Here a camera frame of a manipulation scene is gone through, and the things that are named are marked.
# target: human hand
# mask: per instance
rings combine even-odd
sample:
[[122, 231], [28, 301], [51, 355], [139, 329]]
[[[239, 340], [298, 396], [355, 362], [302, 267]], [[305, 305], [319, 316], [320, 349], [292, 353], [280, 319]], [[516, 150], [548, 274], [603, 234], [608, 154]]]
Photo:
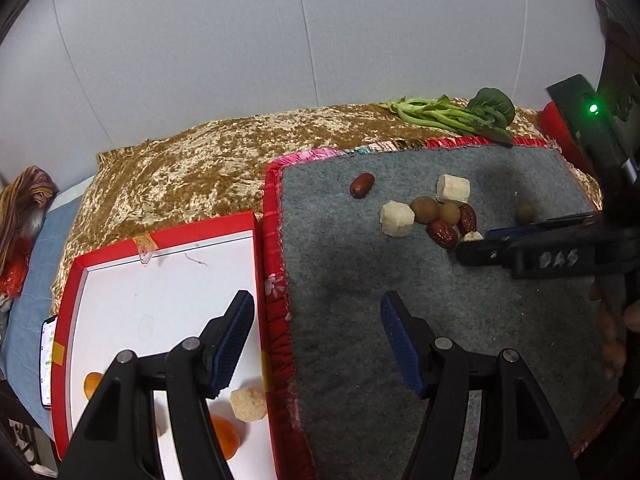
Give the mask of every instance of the human hand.
[[640, 332], [640, 301], [632, 303], [624, 314], [612, 312], [602, 299], [602, 294], [595, 282], [589, 290], [591, 301], [600, 301], [596, 313], [596, 330], [602, 337], [602, 367], [607, 379], [615, 379], [622, 375], [626, 362], [626, 348], [619, 338], [620, 329], [626, 326], [633, 332]]

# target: red and white tray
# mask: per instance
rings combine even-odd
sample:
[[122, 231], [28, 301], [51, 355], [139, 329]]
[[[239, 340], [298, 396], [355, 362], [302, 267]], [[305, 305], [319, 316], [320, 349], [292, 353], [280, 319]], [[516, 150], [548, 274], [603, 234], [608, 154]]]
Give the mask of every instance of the red and white tray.
[[[262, 385], [261, 349], [268, 346], [260, 235], [253, 213], [187, 224], [153, 233], [152, 238], [158, 250], [146, 266], [133, 240], [73, 262], [52, 358], [52, 425], [58, 454], [64, 455], [87, 405], [83, 383], [89, 372], [103, 373], [123, 349], [139, 356], [169, 351], [182, 339], [200, 334], [206, 322], [221, 316], [236, 292], [244, 289], [256, 300], [256, 321], [229, 388], [210, 401], [210, 410], [231, 420], [241, 435], [242, 444], [229, 461], [236, 480], [276, 479], [273, 448], [278, 446], [271, 443], [270, 433], [274, 440], [276, 435], [269, 415], [245, 424], [233, 418], [228, 403], [232, 390]], [[166, 410], [166, 394], [155, 392], [154, 397], [156, 410]], [[180, 480], [170, 428], [158, 444], [164, 477]]]

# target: finger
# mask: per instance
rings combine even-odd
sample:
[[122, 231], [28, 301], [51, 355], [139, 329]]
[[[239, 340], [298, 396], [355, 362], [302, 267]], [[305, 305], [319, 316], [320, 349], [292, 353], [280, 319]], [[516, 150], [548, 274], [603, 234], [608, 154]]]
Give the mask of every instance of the finger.
[[617, 372], [621, 372], [625, 367], [626, 349], [621, 341], [612, 341], [602, 344], [602, 360], [611, 365]]
[[607, 310], [604, 302], [601, 301], [596, 312], [596, 330], [602, 336], [604, 343], [615, 341], [618, 336], [618, 322], [616, 317]]
[[589, 289], [589, 301], [598, 301], [602, 299], [602, 293], [596, 285], [596, 282], [591, 283], [591, 288]]
[[602, 364], [602, 369], [604, 370], [604, 376], [609, 381], [616, 378], [616, 371], [614, 370], [613, 366], [611, 366], [610, 364], [603, 363]]
[[626, 327], [632, 332], [640, 332], [640, 301], [627, 307], [622, 315]]

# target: striped scarf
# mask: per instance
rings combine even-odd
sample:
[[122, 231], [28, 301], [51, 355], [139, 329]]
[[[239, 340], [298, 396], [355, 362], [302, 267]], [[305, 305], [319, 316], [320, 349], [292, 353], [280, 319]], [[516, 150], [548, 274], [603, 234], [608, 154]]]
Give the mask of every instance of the striped scarf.
[[46, 206], [55, 191], [50, 176], [37, 166], [30, 166], [0, 194], [0, 275], [14, 250], [21, 213], [32, 203]]

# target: leafy green vegetable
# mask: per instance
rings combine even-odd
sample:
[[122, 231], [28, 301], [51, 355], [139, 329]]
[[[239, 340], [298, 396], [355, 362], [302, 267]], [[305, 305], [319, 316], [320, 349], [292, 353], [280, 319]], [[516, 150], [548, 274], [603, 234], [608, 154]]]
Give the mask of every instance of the leafy green vegetable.
[[482, 88], [466, 108], [453, 104], [446, 95], [438, 99], [405, 98], [382, 104], [411, 124], [440, 128], [463, 136], [480, 135], [511, 145], [507, 126], [515, 117], [511, 100], [497, 88]]
[[473, 110], [477, 107], [482, 107], [484, 110], [490, 108], [495, 112], [501, 113], [507, 121], [506, 128], [513, 122], [516, 117], [516, 110], [511, 102], [511, 99], [506, 94], [498, 90], [497, 88], [481, 88], [479, 89], [476, 97], [468, 102], [466, 107], [469, 110]]

